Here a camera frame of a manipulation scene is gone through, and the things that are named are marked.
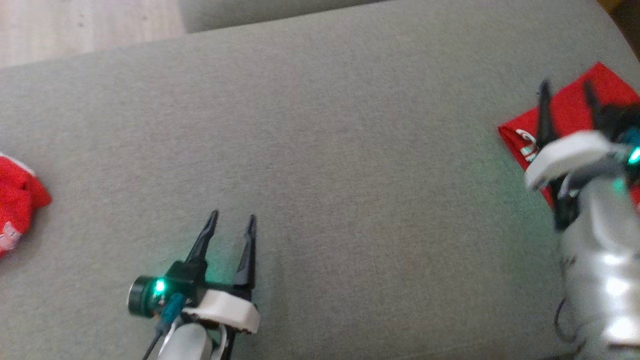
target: crumpled red cloth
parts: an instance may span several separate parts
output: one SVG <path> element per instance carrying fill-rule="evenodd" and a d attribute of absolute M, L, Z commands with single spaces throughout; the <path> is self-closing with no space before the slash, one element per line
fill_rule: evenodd
<path fill-rule="evenodd" d="M 584 95 L 584 82 L 587 79 L 593 84 L 601 104 L 628 106 L 640 101 L 640 97 L 631 86 L 609 70 L 603 63 L 597 63 L 581 75 L 578 80 L 558 91 L 551 100 L 554 127 L 560 136 L 570 135 L 579 130 L 593 129 L 591 110 Z M 538 108 L 533 108 L 498 127 L 498 132 L 504 143 L 525 170 L 536 155 L 534 137 L 537 129 Z M 545 189 L 542 192 L 549 205 L 551 205 L 549 190 Z M 640 186 L 634 186 L 630 190 L 630 195 L 636 208 L 638 208 L 638 204 L 640 204 Z"/>
<path fill-rule="evenodd" d="M 37 208 L 51 196 L 31 169 L 0 153 L 0 256 L 15 248 Z"/>

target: dark brown surface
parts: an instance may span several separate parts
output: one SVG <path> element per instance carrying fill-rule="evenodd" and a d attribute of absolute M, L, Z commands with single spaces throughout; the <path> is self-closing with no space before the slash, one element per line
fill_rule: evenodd
<path fill-rule="evenodd" d="M 640 0 L 625 0 L 611 13 L 640 60 Z"/>

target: gray couch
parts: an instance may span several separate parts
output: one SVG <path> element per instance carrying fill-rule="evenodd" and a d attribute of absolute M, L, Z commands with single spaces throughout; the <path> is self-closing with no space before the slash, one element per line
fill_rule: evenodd
<path fill-rule="evenodd" d="M 640 88 L 595 1 L 394 0 L 0 70 L 0 151 L 54 198 L 0 260 L 0 357 L 140 358 L 129 285 L 214 208 L 212 280 L 259 223 L 235 359 L 566 352 L 550 212 L 496 127 L 596 61 Z"/>

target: folded red cloth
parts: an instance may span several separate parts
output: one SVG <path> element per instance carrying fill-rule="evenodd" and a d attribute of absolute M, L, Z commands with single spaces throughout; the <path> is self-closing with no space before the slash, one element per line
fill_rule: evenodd
<path fill-rule="evenodd" d="M 29 229 L 33 211 L 50 202 L 31 169 L 0 153 L 0 256 L 15 248 Z"/>
<path fill-rule="evenodd" d="M 602 104 L 628 106 L 640 101 L 640 97 L 631 86 L 604 64 L 597 63 L 578 80 L 560 90 L 553 97 L 551 114 L 554 119 L 554 127 L 560 136 L 570 135 L 579 130 L 593 129 L 591 110 L 584 96 L 584 82 L 587 79 L 593 84 L 595 93 Z M 504 143 L 524 169 L 529 167 L 530 162 L 536 156 L 534 135 L 537 129 L 538 108 L 531 109 L 498 127 L 498 132 Z M 543 190 L 543 194 L 551 205 L 549 190 Z M 631 198 L 638 207 L 640 187 L 635 186 L 631 189 Z"/>

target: red fabric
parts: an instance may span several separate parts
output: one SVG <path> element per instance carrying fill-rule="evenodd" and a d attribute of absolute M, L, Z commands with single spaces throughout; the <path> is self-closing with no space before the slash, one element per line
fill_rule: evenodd
<path fill-rule="evenodd" d="M 630 105 L 640 101 L 640 97 L 631 86 L 603 63 L 597 63 L 578 80 L 558 91 L 551 100 L 554 127 L 560 136 L 570 135 L 579 130 L 593 129 L 591 110 L 584 97 L 584 82 L 587 79 L 592 82 L 596 95 L 602 104 Z M 504 143 L 523 169 L 529 167 L 530 162 L 534 159 L 535 153 L 532 152 L 534 147 L 531 138 L 535 136 L 537 129 L 538 108 L 531 109 L 498 127 L 498 132 Z M 549 190 L 543 190 L 543 195 L 551 205 Z M 638 186 L 631 189 L 631 198 L 637 207 L 640 203 L 640 188 Z"/>
<path fill-rule="evenodd" d="M 33 211 L 50 202 L 47 190 L 32 171 L 0 154 L 0 256 L 13 249 L 29 230 Z"/>

